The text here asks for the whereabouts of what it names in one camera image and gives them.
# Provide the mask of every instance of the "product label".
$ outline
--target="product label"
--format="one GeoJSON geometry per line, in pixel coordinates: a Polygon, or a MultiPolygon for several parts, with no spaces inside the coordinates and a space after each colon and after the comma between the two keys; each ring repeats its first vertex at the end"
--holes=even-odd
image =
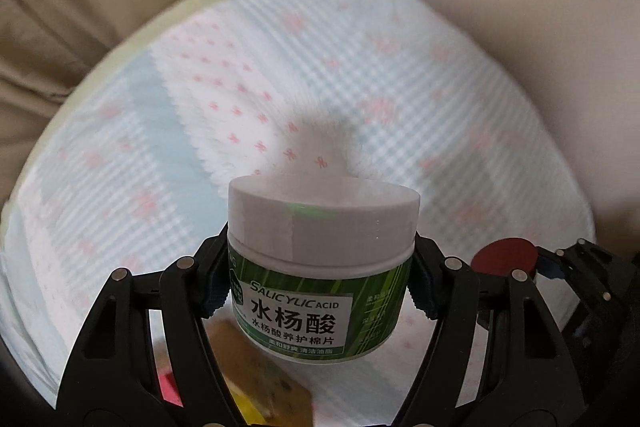
{"type": "Polygon", "coordinates": [[[229,247],[231,294],[240,327],[289,357],[336,360],[360,355],[393,331],[411,259],[359,279],[304,279],[263,268],[229,247]]]}

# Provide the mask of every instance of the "green stripe on label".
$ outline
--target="green stripe on label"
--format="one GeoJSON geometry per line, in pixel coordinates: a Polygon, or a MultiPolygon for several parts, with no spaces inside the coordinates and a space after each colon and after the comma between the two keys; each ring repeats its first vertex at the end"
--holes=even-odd
{"type": "Polygon", "coordinates": [[[266,269],[229,247],[234,313],[256,343],[298,360],[366,353],[393,331],[411,258],[357,279],[306,279],[266,269]]]}

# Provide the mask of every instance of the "jar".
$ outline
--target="jar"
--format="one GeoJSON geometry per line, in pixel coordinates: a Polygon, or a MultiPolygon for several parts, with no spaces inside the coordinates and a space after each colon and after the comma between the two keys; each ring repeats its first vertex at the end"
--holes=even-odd
{"type": "Polygon", "coordinates": [[[420,194],[360,178],[272,174],[229,185],[238,324],[287,360],[335,363],[392,333],[411,266],[420,194]]]}

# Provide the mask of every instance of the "white lid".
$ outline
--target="white lid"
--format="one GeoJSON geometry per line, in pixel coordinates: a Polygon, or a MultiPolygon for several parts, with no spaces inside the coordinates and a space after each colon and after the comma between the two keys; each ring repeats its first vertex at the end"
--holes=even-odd
{"type": "Polygon", "coordinates": [[[406,257],[419,209],[415,190],[360,178],[270,174],[229,184],[233,238],[268,257],[307,266],[406,257]]]}

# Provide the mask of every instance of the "plaid fabric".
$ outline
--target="plaid fabric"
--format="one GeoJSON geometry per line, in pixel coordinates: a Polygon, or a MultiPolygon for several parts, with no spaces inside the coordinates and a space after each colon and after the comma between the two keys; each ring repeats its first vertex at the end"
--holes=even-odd
{"type": "MultiPolygon", "coordinates": [[[[226,221],[227,182],[268,171],[414,188],[419,232],[467,261],[502,237],[550,249],[593,238],[524,94],[420,1],[227,0],[159,36],[86,100],[15,195],[2,267],[23,352],[39,353],[33,373],[52,396],[110,271],[195,252],[226,221]]],[[[575,296],[561,281],[539,285],[564,321],[575,296]]],[[[312,387],[318,425],[389,423],[432,329],[405,299],[388,343],[364,359],[282,363],[312,387]]],[[[462,401],[485,341],[479,332],[462,401]]]]}

